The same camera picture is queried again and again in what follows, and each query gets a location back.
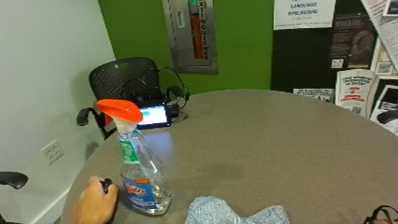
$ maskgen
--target rag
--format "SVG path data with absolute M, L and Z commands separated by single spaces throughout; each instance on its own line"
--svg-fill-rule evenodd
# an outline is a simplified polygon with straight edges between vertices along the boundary
M 240 217 L 228 203 L 216 197 L 197 197 L 191 203 L 185 224 L 289 224 L 280 205 L 265 208 L 250 217 Z

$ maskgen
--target paper flyer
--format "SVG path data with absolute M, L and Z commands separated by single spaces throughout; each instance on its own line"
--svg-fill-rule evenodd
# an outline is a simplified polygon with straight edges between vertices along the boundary
M 366 14 L 336 15 L 333 20 L 332 68 L 370 68 L 376 30 Z
M 398 76 L 395 75 L 376 76 L 376 79 L 373 80 L 370 86 L 370 96 L 369 96 L 369 103 L 368 103 L 369 114 L 372 113 L 372 110 L 376 107 L 377 100 L 380 99 L 386 86 L 398 87 Z
M 398 109 L 398 86 L 388 85 L 377 100 L 370 120 L 386 128 L 398 136 L 398 113 L 389 114 L 389 111 Z
M 398 0 L 388 0 L 385 16 L 398 16 Z
M 309 96 L 329 103 L 334 101 L 334 89 L 294 89 L 294 94 Z
M 374 80 L 370 70 L 353 69 L 337 73 L 336 105 L 348 108 L 364 117 L 369 117 L 369 95 Z
M 377 39 L 370 70 L 376 75 L 398 75 L 381 38 Z
M 332 27 L 336 0 L 274 1 L 274 30 Z
M 398 17 L 385 16 L 388 0 L 361 0 L 385 44 L 394 66 L 398 65 Z

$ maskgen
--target mesh chair back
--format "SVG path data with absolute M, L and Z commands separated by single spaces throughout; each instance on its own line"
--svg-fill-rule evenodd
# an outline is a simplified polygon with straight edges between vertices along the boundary
M 99 66 L 89 74 L 89 85 L 97 100 L 123 99 L 137 103 L 164 97 L 156 63 L 143 57 Z

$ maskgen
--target round table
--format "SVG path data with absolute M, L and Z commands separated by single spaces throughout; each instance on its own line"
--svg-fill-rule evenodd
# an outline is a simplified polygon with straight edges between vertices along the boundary
M 173 192 L 168 213 L 129 209 L 113 134 L 76 177 L 61 223 L 92 175 L 120 186 L 116 224 L 184 223 L 198 196 L 221 198 L 242 217 L 280 204 L 298 224 L 362 223 L 378 205 L 398 207 L 398 138 L 349 110 L 264 90 L 198 94 L 183 110 L 187 120 L 143 132 Z

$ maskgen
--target spray bottle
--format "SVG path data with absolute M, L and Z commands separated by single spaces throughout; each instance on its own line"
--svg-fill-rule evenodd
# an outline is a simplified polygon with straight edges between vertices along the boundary
M 124 153 L 121 177 L 128 199 L 144 213 L 163 215 L 172 203 L 171 191 L 164 187 L 164 177 L 152 149 L 136 129 L 143 113 L 125 100 L 100 100 L 97 107 L 113 118 L 120 134 L 119 142 Z

